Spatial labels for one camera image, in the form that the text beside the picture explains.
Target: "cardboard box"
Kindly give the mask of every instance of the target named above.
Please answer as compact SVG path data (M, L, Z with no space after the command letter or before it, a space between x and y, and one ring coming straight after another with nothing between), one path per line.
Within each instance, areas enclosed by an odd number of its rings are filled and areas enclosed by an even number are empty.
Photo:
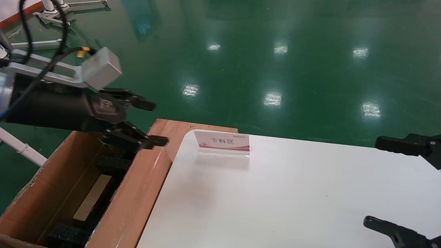
M237 132L235 128L158 119L149 134L167 136L170 143L138 152L87 248L136 247L172 160L192 129ZM112 153L97 136L72 132L0 217L0 245L46 247L56 223L73 225L73 216L101 175L95 162Z

